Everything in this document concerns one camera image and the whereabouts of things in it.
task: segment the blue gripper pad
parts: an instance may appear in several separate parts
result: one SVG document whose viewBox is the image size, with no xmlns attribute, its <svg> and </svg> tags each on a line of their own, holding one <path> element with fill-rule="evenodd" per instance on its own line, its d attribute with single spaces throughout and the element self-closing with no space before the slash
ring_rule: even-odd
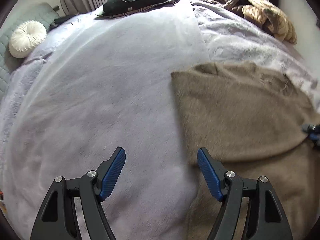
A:
<svg viewBox="0 0 320 240">
<path fill-rule="evenodd" d="M 211 195 L 218 201 L 221 201 L 223 194 L 221 192 L 220 180 L 201 149 L 198 150 L 198 165 L 207 182 Z"/>
<path fill-rule="evenodd" d="M 116 185 L 116 182 L 119 178 L 119 175 L 122 171 L 122 168 L 125 163 L 125 151 L 121 149 L 108 169 L 107 173 L 103 177 L 102 180 L 102 189 L 99 194 L 101 199 L 104 201 L 107 197 L 109 197 L 113 191 L 113 188 Z"/>
</svg>

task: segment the gray fleece blanket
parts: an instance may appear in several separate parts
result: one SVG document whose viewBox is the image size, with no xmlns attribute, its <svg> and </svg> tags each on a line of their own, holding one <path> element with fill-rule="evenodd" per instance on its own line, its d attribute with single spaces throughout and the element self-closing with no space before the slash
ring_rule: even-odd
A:
<svg viewBox="0 0 320 240">
<path fill-rule="evenodd" d="M 173 70 L 249 59 L 287 72 L 319 105 L 316 79 L 284 45 L 222 8 L 205 6 L 182 0 L 129 17 L 92 18 L 55 49 L 26 96 L 19 92 L 0 162 L 8 219 L 21 238 L 30 237 L 56 176 L 82 176 L 120 146 L 126 164 L 103 203 L 116 237 L 184 239 L 197 183 L 181 139 Z M 1 104 L 0 119 L 7 106 Z M 89 239 L 80 212 L 78 221 Z"/>
</svg>

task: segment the plaid fabric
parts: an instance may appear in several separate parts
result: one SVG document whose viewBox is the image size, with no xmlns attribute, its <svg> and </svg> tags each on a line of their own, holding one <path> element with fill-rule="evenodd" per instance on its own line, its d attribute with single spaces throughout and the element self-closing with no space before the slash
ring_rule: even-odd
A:
<svg viewBox="0 0 320 240">
<path fill-rule="evenodd" d="M 175 3 L 174 1 L 172 0 L 168 0 L 166 2 L 163 2 L 163 3 L 156 3 L 156 4 L 153 4 L 153 5 L 149 5 L 149 6 L 146 6 L 146 7 L 143 7 L 143 8 L 140 8 L 138 10 L 134 10 L 134 11 L 130 11 L 130 12 L 126 12 L 126 13 L 122 13 L 122 14 L 117 14 L 117 15 L 110 15 L 110 16 L 106 16 L 106 15 L 97 15 L 99 17 L 104 17 L 104 18 L 109 18 L 109 19 L 114 19 L 114 18 L 118 18 L 118 17 L 122 17 L 122 16 L 128 16 L 128 15 L 131 15 L 131 14 L 134 14 L 134 13 L 138 13 L 138 12 L 145 12 L 145 11 L 148 11 L 149 9 L 152 9 L 156 6 L 159 6 L 159 5 L 164 5 L 164 4 L 169 4 L 169 3 Z"/>
</svg>

